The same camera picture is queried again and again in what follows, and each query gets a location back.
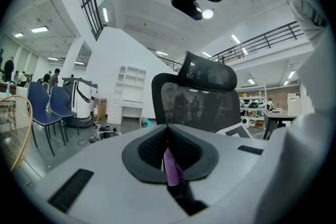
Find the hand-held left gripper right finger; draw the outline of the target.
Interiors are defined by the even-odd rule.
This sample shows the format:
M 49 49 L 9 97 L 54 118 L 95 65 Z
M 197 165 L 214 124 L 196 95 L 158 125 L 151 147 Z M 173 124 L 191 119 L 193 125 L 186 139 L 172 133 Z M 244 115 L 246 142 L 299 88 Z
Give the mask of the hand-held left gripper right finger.
M 194 218 L 277 218 L 281 210 L 277 176 L 282 163 L 282 130 L 269 141 L 169 126 L 193 143 L 217 150 L 218 161 L 207 177 L 190 182 L 194 205 L 207 208 Z

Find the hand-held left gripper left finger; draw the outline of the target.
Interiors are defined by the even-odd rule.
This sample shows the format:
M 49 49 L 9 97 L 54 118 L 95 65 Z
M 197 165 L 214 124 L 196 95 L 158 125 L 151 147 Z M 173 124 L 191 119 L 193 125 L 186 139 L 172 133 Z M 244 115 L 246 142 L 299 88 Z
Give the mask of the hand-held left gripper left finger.
M 58 165 L 37 184 L 48 200 L 79 169 L 94 174 L 68 211 L 68 220 L 185 220 L 186 212 L 164 185 L 145 184 L 125 168 L 122 151 L 132 140 L 160 127 L 138 129 L 96 142 Z

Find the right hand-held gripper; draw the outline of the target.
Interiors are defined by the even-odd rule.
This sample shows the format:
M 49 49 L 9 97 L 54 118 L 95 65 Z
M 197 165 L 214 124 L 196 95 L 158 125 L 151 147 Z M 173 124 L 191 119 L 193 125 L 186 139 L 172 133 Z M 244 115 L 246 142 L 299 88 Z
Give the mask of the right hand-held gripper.
M 253 138 L 250 132 L 243 126 L 242 123 L 238 123 L 222 130 L 216 132 L 216 134 L 232 136 L 232 137 L 242 137 L 242 138 Z

